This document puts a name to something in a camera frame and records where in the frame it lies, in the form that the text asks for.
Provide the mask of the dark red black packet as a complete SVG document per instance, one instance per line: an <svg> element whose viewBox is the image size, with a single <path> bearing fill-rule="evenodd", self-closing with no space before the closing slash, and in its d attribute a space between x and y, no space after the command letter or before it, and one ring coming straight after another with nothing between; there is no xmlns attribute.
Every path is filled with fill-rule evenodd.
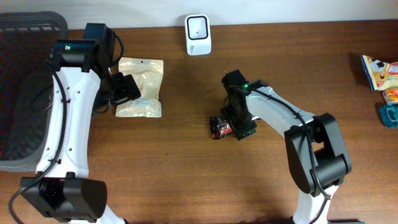
<svg viewBox="0 0 398 224"><path fill-rule="evenodd" d="M211 132L213 139L221 139L233 133L233 129L229 125L229 123L223 122L223 123L213 124L211 126Z"/></svg>

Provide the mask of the beige kraft pouch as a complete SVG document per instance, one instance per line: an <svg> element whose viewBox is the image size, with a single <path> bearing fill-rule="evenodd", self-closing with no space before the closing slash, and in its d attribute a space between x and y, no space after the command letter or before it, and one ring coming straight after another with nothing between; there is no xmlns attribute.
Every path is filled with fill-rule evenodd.
<svg viewBox="0 0 398 224"><path fill-rule="evenodd" d="M118 68L124 76L132 75L141 97L118 105L116 117L161 118L162 105L159 101L159 91L164 76L164 61L123 57L119 61Z"/></svg>

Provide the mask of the yellow snack bag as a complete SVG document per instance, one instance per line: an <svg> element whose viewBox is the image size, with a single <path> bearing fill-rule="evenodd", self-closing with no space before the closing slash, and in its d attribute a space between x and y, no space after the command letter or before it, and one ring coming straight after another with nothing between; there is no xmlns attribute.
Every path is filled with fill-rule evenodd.
<svg viewBox="0 0 398 224"><path fill-rule="evenodd" d="M386 63L367 55L361 56L361 62L371 91L397 87L397 62Z"/></svg>

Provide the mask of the teal mouthwash bottle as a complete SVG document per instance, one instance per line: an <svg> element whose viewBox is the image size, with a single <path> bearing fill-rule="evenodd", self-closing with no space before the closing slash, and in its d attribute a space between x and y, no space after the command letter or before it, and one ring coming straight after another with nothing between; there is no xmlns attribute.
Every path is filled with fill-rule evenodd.
<svg viewBox="0 0 398 224"><path fill-rule="evenodd" d="M388 128L397 127L397 105L384 105L379 109L383 125Z"/></svg>

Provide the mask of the small orange packet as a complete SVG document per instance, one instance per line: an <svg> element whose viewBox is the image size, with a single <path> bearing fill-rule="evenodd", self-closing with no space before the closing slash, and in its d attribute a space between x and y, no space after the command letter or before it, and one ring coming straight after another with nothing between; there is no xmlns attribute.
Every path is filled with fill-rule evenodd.
<svg viewBox="0 0 398 224"><path fill-rule="evenodd" d="M382 92L382 96L387 105L398 104L398 88L389 88Z"/></svg>

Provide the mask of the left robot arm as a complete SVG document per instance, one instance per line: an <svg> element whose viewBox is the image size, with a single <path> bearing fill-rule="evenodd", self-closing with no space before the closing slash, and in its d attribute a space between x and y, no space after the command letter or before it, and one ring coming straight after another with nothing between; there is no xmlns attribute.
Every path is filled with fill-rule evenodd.
<svg viewBox="0 0 398 224"><path fill-rule="evenodd" d="M111 73L119 36L89 23L81 39L59 39L48 67L53 76L49 130L34 177L23 177L18 194L42 216L62 223L124 223L108 206L107 186L89 177L91 117L141 93L131 75Z"/></svg>

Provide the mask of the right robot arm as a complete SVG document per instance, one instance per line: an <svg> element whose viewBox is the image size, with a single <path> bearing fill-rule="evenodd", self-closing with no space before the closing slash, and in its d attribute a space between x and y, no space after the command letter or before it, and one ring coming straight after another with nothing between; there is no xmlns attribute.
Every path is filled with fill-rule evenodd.
<svg viewBox="0 0 398 224"><path fill-rule="evenodd" d="M329 113L315 115L280 97L263 80L247 81L239 70L221 80L227 92L222 117L210 117L213 139L234 134L242 140L265 121L284 139L289 172L299 189L290 223L328 223L333 195L352 170L337 120Z"/></svg>

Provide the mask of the white barcode scanner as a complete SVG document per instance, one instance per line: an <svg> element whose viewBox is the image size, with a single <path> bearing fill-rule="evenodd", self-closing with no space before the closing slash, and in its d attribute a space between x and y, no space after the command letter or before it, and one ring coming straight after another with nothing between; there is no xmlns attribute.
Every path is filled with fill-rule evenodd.
<svg viewBox="0 0 398 224"><path fill-rule="evenodd" d="M204 14L188 15L184 21L187 54L207 55L211 52L210 20Z"/></svg>

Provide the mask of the grey plastic mesh basket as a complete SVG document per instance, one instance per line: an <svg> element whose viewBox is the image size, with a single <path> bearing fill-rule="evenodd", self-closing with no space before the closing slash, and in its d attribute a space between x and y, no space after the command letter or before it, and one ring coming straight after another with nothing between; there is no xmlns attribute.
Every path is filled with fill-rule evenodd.
<svg viewBox="0 0 398 224"><path fill-rule="evenodd" d="M33 172L49 129L53 80L46 65L66 38L56 12L1 14L1 170Z"/></svg>

